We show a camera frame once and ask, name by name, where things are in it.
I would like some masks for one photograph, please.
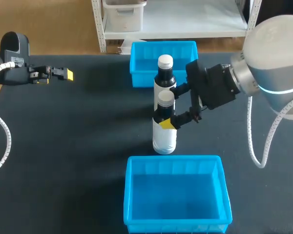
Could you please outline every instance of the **white bottle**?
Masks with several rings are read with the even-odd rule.
[[[172,73],[173,58],[161,55],[158,58],[158,74],[154,78],[154,110],[157,109],[157,97],[162,90],[176,87],[176,79]]]
[[[163,90],[159,93],[157,100],[157,110],[153,115],[153,148],[159,154],[168,155],[176,148],[177,130],[163,129],[159,123],[174,114],[174,93],[170,90]]]

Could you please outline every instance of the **bottle cap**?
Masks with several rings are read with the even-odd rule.
[[[170,69],[172,68],[174,62],[173,58],[170,55],[161,55],[158,58],[158,67],[161,69]]]
[[[158,94],[158,104],[163,107],[172,106],[175,103],[175,95],[170,90],[162,90]]]

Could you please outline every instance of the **metal shelf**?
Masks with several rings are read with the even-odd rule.
[[[254,0],[247,25],[239,0],[148,0],[139,32],[112,32],[108,15],[101,17],[101,0],[92,0],[101,52],[106,39],[180,39],[244,37],[255,27],[262,0]]]

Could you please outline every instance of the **black table surface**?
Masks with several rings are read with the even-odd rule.
[[[201,54],[207,66],[230,54]],[[12,151],[0,169],[0,234],[125,234],[123,198],[129,156],[155,155],[152,89],[134,89],[128,56],[33,56],[69,67],[74,82],[4,86],[0,116]],[[189,95],[176,102],[188,109]],[[233,222],[227,233],[293,233],[293,121],[284,120],[265,169],[253,164],[246,133],[247,97],[178,130],[176,155],[219,155]],[[275,114],[258,95],[253,141],[258,157]],[[0,159],[6,140],[0,127]]]

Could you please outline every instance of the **blue plastic bin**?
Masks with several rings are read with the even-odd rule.
[[[130,233],[219,233],[232,222],[219,156],[132,156],[124,223]]]
[[[187,81],[186,64],[198,59],[195,41],[134,42],[131,47],[130,73],[133,87],[153,87],[161,55],[174,59],[173,74],[177,85]]]

